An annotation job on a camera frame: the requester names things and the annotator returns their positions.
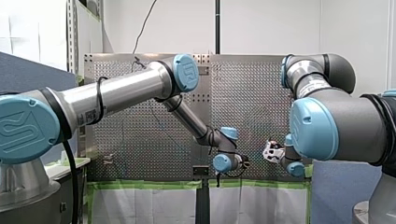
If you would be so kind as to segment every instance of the wire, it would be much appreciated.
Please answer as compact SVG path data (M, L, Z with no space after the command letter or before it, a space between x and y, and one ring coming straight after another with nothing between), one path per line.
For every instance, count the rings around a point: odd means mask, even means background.
M207 128L210 129L210 134L209 134L209 145L210 145L210 149L207 155L212 154L212 149L215 143L215 132L218 131L218 129L213 130L213 128L211 126L207 126Z
M155 113L154 113L154 109L152 108L151 101L148 101L148 104L149 104L149 108L150 108L150 110L151 110L151 114L152 114L152 116L157 120L158 126L160 127L160 129L166 134L166 136L168 136L168 138L169 138L170 140L172 140L172 142L175 143L175 145L176 145L179 149L188 152L187 149L185 149L184 147L182 147L182 146L181 146L181 145L180 145L180 144L179 144L179 143L178 143L178 142L177 142L166 130L165 130L164 125L161 123L160 119L158 119L157 115L155 115ZM202 159L200 159L200 158L197 158L197 157L192 156L191 153L190 153L190 156L191 156L193 159L197 160L197 161L200 161L200 162L207 162L207 161L204 161L204 160L202 160Z
M99 117L98 119L94 120L93 122L89 123L88 125L96 124L97 122L101 121L103 115L105 114L105 107L103 106L103 98L102 92L100 91L100 87L102 84L102 80L107 80L108 77L99 77L98 81L96 82L96 98L99 101Z
M69 159L70 164L70 173L72 176L72 193L73 193L73 216L72 216L72 224L78 223L78 174L76 162L74 160L72 148L69 145L69 142L66 140L63 142L64 150L66 151L67 159Z
M146 22L147 22L148 19L149 19L149 15L151 14L151 11L152 11L152 9L154 8L155 3L157 3L157 0L154 0L154 1L152 2L152 4L151 4L151 7L150 7L150 9L149 9L149 11L148 11L148 15L146 16L145 21L143 22L142 29L140 30L140 34L137 36L136 43L134 44L134 51L132 52L132 54L134 54L134 53L136 52L137 45L139 44L140 36L143 34L143 31L145 30Z
M20 94L19 91L0 91L0 95L17 95Z

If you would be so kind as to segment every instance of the perforated metal panel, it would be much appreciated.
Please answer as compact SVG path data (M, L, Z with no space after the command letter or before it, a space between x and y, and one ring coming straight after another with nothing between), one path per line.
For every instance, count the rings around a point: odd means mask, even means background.
M137 56L148 64L172 55ZM86 72L93 81L101 76L118 77L131 73L133 65L134 71L142 69L133 61L132 55L87 55ZM190 105L189 94L183 99ZM191 135L154 100L104 118L92 133L97 158L89 169L91 180L191 180Z
M147 64L172 55L137 56ZM243 177L299 181L262 157L268 137L283 142L289 130L291 99L279 81L282 57L194 56L208 73L201 76L198 88L186 94L184 100L214 128L232 126L239 130L238 152L252 160ZM100 76L128 74L134 60L130 54L87 55L85 78L93 82ZM134 64L134 71L140 69L140 65ZM208 158L208 147L197 145L163 105L154 101L133 106L103 119L93 128L88 127L87 150L95 155L89 169L90 180L191 180L192 165L210 164L213 157Z
M282 58L213 55L210 59L212 125L238 129L237 151L248 155L252 162L243 174L245 178L291 178L280 165L262 157L269 137L283 144L289 132L291 99L289 91L280 86Z

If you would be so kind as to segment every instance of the robotic arm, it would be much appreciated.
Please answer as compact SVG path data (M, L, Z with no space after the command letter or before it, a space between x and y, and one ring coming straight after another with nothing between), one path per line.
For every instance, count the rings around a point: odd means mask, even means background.
M365 161L382 165L383 176L369 202L370 223L395 223L395 91L351 97L355 74L350 63L333 54L290 55L282 63L282 86L290 89L290 134L285 148L267 144L264 158L277 153L295 176L304 174L301 157L320 161Z
M201 146L218 147L220 154L213 159L213 166L219 173L227 173L240 168L248 168L247 156L235 153L238 132L235 128L222 127L220 131L205 125L189 107L180 95L171 97L163 104L190 131L196 142Z
M243 167L248 158L235 154L236 130L210 131L182 102L180 94L194 90L198 81L194 59L177 55L152 62L141 72L109 80L100 77L97 83L67 91L45 88L0 96L0 219L6 223L47 223L19 215L31 205L42 206L59 192L59 184L48 180L39 157L70 139L78 127L152 98L162 102L197 143L220 148L221 154L214 159L218 172ZM46 218L49 223L58 219Z

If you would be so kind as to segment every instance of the blue cap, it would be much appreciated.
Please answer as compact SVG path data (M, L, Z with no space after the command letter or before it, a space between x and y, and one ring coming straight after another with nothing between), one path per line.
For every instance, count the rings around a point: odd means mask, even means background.
M198 86L198 66L189 54L175 56L173 68L176 84L181 91L193 91Z
M314 98L294 101L290 110L294 149L303 157L331 160L338 150L338 130L330 111Z
M384 97L396 97L396 90L384 91L382 96L384 96Z
M285 147L292 147L293 141L291 140L291 134L286 135L285 137Z
M52 109L36 99L0 97L0 161L32 161L50 150L59 138L60 124Z
M233 128L233 127L221 127L220 131L224 133L228 138L231 138L233 140L238 140L239 133L238 130Z
M295 177L300 177L305 174L304 165L299 161L294 161L287 167L288 173Z
M230 158L224 154L219 154L213 158L213 167L220 173L227 173L231 171L233 164Z

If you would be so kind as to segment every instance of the logo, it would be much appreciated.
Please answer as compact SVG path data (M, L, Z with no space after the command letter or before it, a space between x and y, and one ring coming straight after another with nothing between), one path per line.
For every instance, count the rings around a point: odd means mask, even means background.
M184 75L187 77L187 82L190 84L195 82L197 77L196 73L194 72L194 63L186 63L183 64Z
M32 111L22 111L0 118L0 151L10 153L44 139Z

